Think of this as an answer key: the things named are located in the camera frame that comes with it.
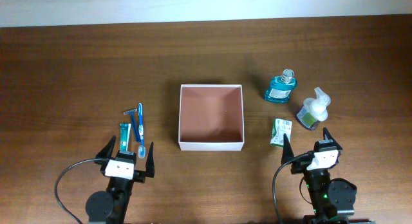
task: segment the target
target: white wall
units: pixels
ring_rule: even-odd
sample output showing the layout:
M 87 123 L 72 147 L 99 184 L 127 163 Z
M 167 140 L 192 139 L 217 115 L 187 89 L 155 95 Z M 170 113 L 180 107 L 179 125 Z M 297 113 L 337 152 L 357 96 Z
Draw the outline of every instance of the white wall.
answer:
M 0 26 L 412 13 L 412 0 L 0 0 Z

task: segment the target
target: brown wooden surface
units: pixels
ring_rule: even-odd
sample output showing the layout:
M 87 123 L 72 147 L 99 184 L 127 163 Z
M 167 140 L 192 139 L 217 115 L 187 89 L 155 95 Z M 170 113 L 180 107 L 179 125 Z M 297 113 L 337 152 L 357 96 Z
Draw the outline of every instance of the brown wooden surface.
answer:
M 122 112 L 139 102 L 156 177 L 135 184 L 128 223 L 276 222 L 281 149 L 269 146 L 272 121 L 294 120 L 317 86 L 332 98 L 320 127 L 344 149 L 332 177 L 358 187 L 354 218 L 410 223 L 411 50 L 411 15 L 2 28 L 0 223 L 73 223 L 54 199 L 55 180 L 118 136 L 129 122 Z M 285 68 L 298 79 L 291 101 L 264 101 Z M 243 85 L 242 151 L 180 151 L 180 84 Z M 294 121 L 296 154 L 321 137 Z M 81 165 L 59 186 L 83 221 L 88 196 L 108 183 L 98 170 Z M 299 195 L 301 176 L 288 170 L 278 178 L 279 207 L 299 219 L 313 211 Z

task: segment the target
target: black cable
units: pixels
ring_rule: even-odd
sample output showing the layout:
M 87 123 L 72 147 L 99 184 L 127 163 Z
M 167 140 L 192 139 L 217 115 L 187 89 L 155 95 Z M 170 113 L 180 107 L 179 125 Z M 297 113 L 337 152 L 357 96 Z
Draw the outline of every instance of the black cable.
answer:
M 277 220 L 279 221 L 279 224 L 283 224 L 281 215 L 279 213 L 279 209 L 277 208 L 277 203 L 276 203 L 276 190 L 275 190 L 275 184 L 276 184 L 276 178 L 277 175 L 279 174 L 279 172 L 288 164 L 291 164 L 292 162 L 304 157 L 304 156 L 308 156 L 308 153 L 304 153 L 301 154 L 299 156 L 296 156 L 295 158 L 289 160 L 288 162 L 284 163 L 281 167 L 279 167 L 275 173 L 275 175 L 273 176 L 273 181 L 272 181 L 272 193 L 273 193 L 273 203 L 275 205 L 275 211 L 276 211 L 276 215 L 277 215 Z
M 302 177 L 301 183 L 299 184 L 299 192 L 301 192 L 301 196 L 302 198 L 309 203 L 310 205 L 312 204 L 312 202 L 308 201 L 306 198 L 304 198 L 303 194 L 302 194 L 302 183 L 303 183 L 304 177 Z
M 105 161 L 105 159 L 94 158 L 94 159 L 83 160 L 83 161 L 81 161 L 81 162 L 77 162 L 77 163 L 75 163 L 75 164 L 67 167 L 67 168 L 60 174 L 60 176 L 57 178 L 57 181 L 56 181 L 56 183 L 55 183 L 55 185 L 54 185 L 54 196 L 56 197 L 57 202 L 59 203 L 59 205 L 62 207 L 62 209 L 63 209 L 64 211 L 66 211 L 72 218 L 74 218 L 74 219 L 75 219 L 78 223 L 80 223 L 80 224 L 82 224 L 81 220 L 78 219 L 78 217 L 76 217 L 73 213 L 71 213 L 71 212 L 63 205 L 63 203 L 61 202 L 61 200 L 60 200 L 60 198 L 59 198 L 59 195 L 57 194 L 57 185 L 59 184 L 60 179 L 61 179 L 61 178 L 66 174 L 66 172 L 68 172 L 70 169 L 72 169 L 72 168 L 74 168 L 75 166 L 78 166 L 78 165 L 80 165 L 80 164 L 82 164 L 82 163 L 94 162 L 94 161 L 97 161 L 97 160 Z

